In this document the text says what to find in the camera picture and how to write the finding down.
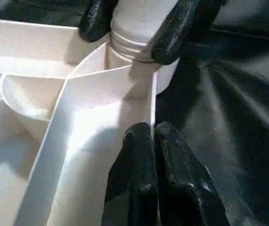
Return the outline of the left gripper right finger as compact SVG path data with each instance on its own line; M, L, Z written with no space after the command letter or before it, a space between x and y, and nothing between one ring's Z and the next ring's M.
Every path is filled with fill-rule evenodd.
M154 131L159 212L163 226L228 226L225 207L207 168L170 123Z

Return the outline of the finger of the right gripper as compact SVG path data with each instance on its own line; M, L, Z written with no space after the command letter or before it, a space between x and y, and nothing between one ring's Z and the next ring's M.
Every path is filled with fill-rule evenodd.
M103 38L111 31L115 7L115 0L89 0L79 23L79 36L90 43Z
M207 33L222 6L221 0L179 0L152 48L152 59L162 65L176 61L186 42Z

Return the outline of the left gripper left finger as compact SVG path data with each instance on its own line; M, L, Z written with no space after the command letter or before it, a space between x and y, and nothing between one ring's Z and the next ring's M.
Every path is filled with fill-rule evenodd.
M150 126L130 126L107 178L105 226L155 226L158 185Z

